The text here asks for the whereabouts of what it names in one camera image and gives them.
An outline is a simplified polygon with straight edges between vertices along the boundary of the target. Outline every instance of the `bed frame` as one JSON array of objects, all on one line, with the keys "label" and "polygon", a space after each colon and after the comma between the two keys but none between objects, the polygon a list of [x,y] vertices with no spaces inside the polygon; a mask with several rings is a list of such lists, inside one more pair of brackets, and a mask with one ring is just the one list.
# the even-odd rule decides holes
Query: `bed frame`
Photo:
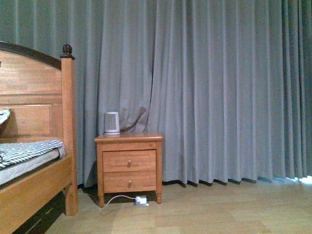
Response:
[{"label": "bed frame", "polygon": [[59,139],[66,157],[0,190],[0,233],[12,233],[65,189],[66,215],[78,212],[74,57],[64,45],[61,61],[0,41],[0,143]]}]

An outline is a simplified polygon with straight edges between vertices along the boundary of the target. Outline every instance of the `white cable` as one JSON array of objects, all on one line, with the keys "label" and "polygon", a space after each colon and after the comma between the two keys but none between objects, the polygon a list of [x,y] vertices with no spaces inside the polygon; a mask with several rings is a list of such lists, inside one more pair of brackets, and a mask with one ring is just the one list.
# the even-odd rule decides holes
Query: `white cable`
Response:
[{"label": "white cable", "polygon": [[112,197],[112,198],[107,202],[107,204],[105,205],[105,207],[107,207],[107,205],[108,205],[113,199],[115,199],[116,197],[120,197],[120,196],[129,198],[129,199],[133,199],[133,200],[136,199],[135,197],[133,198],[133,197],[125,196],[125,195],[117,195],[117,196]]},{"label": "white cable", "polygon": [[[85,193],[78,193],[78,194],[88,195],[88,196],[93,197],[93,198],[94,198],[94,200],[96,201],[97,205],[98,205],[99,212],[101,213],[101,215],[102,215],[102,216],[104,216],[104,215],[103,215],[103,213],[102,213],[102,209],[101,209],[101,207],[100,207],[100,206],[99,206],[99,204],[98,204],[98,200],[96,199],[96,197],[95,197],[95,196],[93,196],[92,194],[85,194]],[[129,196],[125,196],[125,195],[117,195],[117,196],[112,197],[112,198],[111,198],[111,199],[107,202],[107,204],[104,206],[104,208],[106,208],[106,207],[107,207],[107,205],[108,205],[108,204],[109,204],[109,203],[110,203],[113,199],[115,199],[116,197],[120,197],[120,196],[123,196],[123,197],[129,198],[129,199],[136,200],[136,198],[134,198],[134,197],[129,197]]]}]

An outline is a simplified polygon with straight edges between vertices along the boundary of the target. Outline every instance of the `wooden nightstand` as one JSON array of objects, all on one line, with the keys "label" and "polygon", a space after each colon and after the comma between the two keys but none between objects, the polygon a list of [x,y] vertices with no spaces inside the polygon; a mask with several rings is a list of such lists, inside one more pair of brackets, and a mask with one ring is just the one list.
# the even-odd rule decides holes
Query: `wooden nightstand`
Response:
[{"label": "wooden nightstand", "polygon": [[159,133],[121,133],[95,139],[100,207],[105,193],[155,190],[157,203],[161,203],[162,140]]}]

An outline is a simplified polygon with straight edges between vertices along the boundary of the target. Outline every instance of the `mattress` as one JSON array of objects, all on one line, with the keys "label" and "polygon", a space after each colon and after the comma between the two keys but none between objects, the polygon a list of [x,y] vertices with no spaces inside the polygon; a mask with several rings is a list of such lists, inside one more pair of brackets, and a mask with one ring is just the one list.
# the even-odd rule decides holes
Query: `mattress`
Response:
[{"label": "mattress", "polygon": [[65,148],[64,145],[61,145],[60,147],[44,153],[41,156],[37,156],[27,161],[6,167],[0,170],[0,185],[3,185],[4,183],[7,183],[8,181],[11,181],[27,172],[30,172],[49,161],[52,161],[56,158],[62,158],[63,156],[65,156]]}]

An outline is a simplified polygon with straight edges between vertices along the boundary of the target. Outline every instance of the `bedpost finial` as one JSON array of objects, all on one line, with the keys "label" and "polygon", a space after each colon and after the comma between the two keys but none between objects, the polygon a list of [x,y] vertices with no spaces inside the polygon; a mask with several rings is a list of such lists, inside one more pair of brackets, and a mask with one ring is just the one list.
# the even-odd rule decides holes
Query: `bedpost finial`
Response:
[{"label": "bedpost finial", "polygon": [[73,48],[69,44],[63,45],[63,54],[60,55],[61,58],[72,58],[75,59],[72,55]]}]

